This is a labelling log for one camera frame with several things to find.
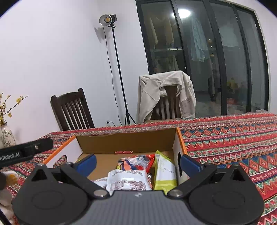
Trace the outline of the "green white snack packet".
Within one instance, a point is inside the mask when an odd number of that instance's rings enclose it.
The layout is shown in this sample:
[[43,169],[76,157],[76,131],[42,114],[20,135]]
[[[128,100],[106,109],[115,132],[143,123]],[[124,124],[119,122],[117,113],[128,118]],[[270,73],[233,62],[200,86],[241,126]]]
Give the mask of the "green white snack packet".
[[161,190],[166,195],[177,186],[174,163],[159,150],[155,153],[153,190]]

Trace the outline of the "white printed snack packet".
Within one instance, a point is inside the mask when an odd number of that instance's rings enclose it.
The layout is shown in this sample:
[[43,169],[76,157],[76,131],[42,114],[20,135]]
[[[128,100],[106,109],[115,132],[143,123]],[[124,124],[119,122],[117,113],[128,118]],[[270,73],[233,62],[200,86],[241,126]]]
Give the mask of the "white printed snack packet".
[[112,195],[114,191],[152,190],[146,170],[123,171],[115,169],[110,171],[107,177],[94,180],[93,182],[107,190],[110,195]]

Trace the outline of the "colourful candy bag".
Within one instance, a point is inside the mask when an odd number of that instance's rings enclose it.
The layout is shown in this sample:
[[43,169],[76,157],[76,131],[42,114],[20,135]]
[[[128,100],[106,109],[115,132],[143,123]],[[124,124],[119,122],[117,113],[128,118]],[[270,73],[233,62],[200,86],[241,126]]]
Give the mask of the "colourful candy bag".
[[154,161],[154,154],[124,157],[118,160],[117,169],[123,171],[145,170],[146,173],[149,173]]

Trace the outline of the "floral ceramic vase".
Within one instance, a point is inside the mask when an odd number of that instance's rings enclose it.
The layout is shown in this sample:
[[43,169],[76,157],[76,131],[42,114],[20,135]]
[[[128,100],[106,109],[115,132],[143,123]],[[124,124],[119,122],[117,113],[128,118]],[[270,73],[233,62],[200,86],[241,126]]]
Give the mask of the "floral ceramic vase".
[[16,145],[16,141],[11,129],[7,123],[1,125],[1,143],[3,148],[12,147]]

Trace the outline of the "orange cardboard snack box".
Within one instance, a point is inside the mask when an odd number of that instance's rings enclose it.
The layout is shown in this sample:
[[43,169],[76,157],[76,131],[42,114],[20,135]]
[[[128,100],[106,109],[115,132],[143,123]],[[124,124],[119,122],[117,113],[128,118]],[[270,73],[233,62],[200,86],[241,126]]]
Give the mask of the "orange cardboard snack box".
[[169,157],[179,168],[178,159],[187,153],[179,128],[138,133],[117,133],[103,136],[73,136],[57,148],[43,163],[52,168],[66,156],[69,162],[82,160],[89,154],[96,156],[96,168],[87,177],[96,180],[115,169],[120,158],[154,154],[157,150]]

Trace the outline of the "yellow flower branches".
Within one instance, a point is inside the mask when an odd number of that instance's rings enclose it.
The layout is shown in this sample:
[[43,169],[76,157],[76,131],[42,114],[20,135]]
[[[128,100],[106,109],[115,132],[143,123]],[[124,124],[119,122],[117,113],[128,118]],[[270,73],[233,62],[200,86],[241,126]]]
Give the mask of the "yellow flower branches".
[[24,101],[28,95],[24,96],[21,95],[19,96],[16,100],[15,103],[12,106],[8,106],[7,102],[11,98],[11,95],[6,95],[4,96],[4,92],[1,92],[1,126],[5,125],[7,123],[6,117],[12,118],[12,110],[17,107],[18,105],[21,104],[22,101]]

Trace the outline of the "dark wooden chair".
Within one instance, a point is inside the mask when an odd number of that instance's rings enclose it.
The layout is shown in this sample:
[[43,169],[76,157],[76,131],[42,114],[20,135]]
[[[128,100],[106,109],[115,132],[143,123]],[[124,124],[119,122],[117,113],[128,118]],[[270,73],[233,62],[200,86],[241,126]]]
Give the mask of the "dark wooden chair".
[[82,88],[50,99],[53,113],[61,131],[94,128],[94,123]]

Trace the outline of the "red patterned tablecloth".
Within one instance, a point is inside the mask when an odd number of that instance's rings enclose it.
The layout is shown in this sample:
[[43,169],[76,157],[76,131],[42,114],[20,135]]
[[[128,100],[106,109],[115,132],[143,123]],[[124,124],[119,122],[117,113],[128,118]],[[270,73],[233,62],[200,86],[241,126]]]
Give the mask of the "red patterned tablecloth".
[[264,200],[259,224],[276,224],[276,115],[252,112],[192,120],[164,120],[118,127],[59,131],[48,134],[53,148],[32,160],[7,167],[19,175],[17,184],[8,188],[16,196],[38,163],[43,163],[58,147],[73,136],[103,136],[179,128],[187,154],[200,163],[221,168],[239,164],[255,184]]

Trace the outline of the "chair with beige jacket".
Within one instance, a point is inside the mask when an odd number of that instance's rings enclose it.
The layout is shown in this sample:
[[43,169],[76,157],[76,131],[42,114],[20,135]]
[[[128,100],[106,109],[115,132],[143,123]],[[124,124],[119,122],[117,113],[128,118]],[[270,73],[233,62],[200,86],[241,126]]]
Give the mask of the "chair with beige jacket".
[[164,87],[167,95],[161,97],[152,112],[150,120],[171,120],[180,119],[179,96],[177,86]]

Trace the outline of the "beige jacket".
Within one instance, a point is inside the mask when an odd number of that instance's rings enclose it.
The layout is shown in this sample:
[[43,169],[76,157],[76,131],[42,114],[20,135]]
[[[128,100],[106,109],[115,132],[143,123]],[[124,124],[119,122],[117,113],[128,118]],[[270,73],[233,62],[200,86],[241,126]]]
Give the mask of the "beige jacket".
[[176,97],[182,119],[194,119],[196,97],[190,76],[181,70],[141,75],[139,77],[137,120],[143,123],[152,116],[161,97],[167,96],[166,87],[176,86]]

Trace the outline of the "black framed glass door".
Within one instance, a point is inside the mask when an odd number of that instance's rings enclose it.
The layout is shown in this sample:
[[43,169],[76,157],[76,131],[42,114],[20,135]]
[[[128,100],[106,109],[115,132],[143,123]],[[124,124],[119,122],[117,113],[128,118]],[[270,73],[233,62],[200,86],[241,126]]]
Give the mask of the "black framed glass door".
[[254,11],[225,1],[136,4],[149,73],[188,74],[197,117],[268,109],[268,62]]

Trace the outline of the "studio light on stand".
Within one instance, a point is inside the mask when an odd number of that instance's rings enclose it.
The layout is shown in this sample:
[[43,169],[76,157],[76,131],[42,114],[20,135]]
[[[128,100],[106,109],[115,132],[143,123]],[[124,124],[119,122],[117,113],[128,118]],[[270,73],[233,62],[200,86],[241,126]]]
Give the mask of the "studio light on stand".
[[[122,95],[123,95],[123,101],[124,101],[124,108],[125,108],[124,125],[130,125],[131,122],[133,122],[134,124],[136,124],[136,122],[135,122],[134,118],[131,116],[131,114],[129,113],[128,103],[126,101],[126,94],[125,94],[125,90],[124,90],[122,73],[121,73],[121,64],[120,64],[119,57],[118,57],[117,42],[116,42],[116,37],[115,37],[115,22],[116,21],[117,21],[116,14],[104,14],[99,18],[99,24],[102,26],[103,32],[104,32],[104,38],[105,38],[106,50],[107,50],[107,59],[108,59],[108,63],[109,63],[109,66],[110,66],[110,72],[111,72],[111,76],[112,76],[112,86],[113,86],[113,92],[114,92],[115,89],[114,89],[114,83],[113,83],[113,72],[112,72],[112,68],[111,68],[110,58],[109,58],[109,55],[108,55],[109,54],[108,53],[108,41],[107,41],[107,35],[105,33],[105,27],[109,27],[112,30],[115,56],[116,56],[116,59],[117,59],[117,69],[118,69],[118,74],[119,74],[119,79],[120,79],[120,84],[121,84],[121,90],[122,90]],[[114,92],[114,97],[115,97],[115,103],[117,105],[117,109],[119,109],[118,103],[117,103],[117,100],[116,100],[115,92]]]

